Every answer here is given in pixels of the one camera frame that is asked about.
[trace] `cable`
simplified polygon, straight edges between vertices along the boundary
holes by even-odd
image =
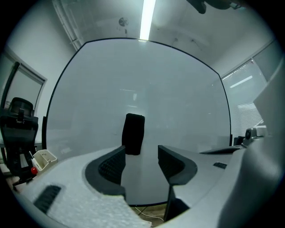
[[[151,218],[157,218],[157,219],[161,219],[163,222],[164,222],[164,220],[162,219],[162,218],[159,218],[159,217],[155,217],[155,216],[148,216],[148,215],[145,215],[144,213],[142,213],[144,216],[147,216],[147,217],[151,217]]]
[[[141,213],[143,213],[143,211],[146,209],[147,207],[145,207],[138,215],[140,215]]]

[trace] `white wall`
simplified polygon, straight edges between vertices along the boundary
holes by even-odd
[[[55,84],[75,53],[52,2],[36,3],[16,26],[7,45],[19,59],[47,79],[35,113],[41,129]]]
[[[274,39],[274,34],[267,24],[253,11],[248,10],[245,19],[246,26],[240,30],[237,39],[232,40],[229,48],[216,54],[210,64],[221,77],[234,70]]]

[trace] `black office chair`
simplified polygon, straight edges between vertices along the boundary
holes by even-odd
[[[20,180],[15,186],[30,181],[35,175],[30,155],[36,152],[35,138],[38,130],[38,117],[33,116],[33,104],[22,99],[13,98],[8,109],[1,109],[0,129],[7,152],[7,168]],[[22,167],[20,155],[23,154],[28,166]]]

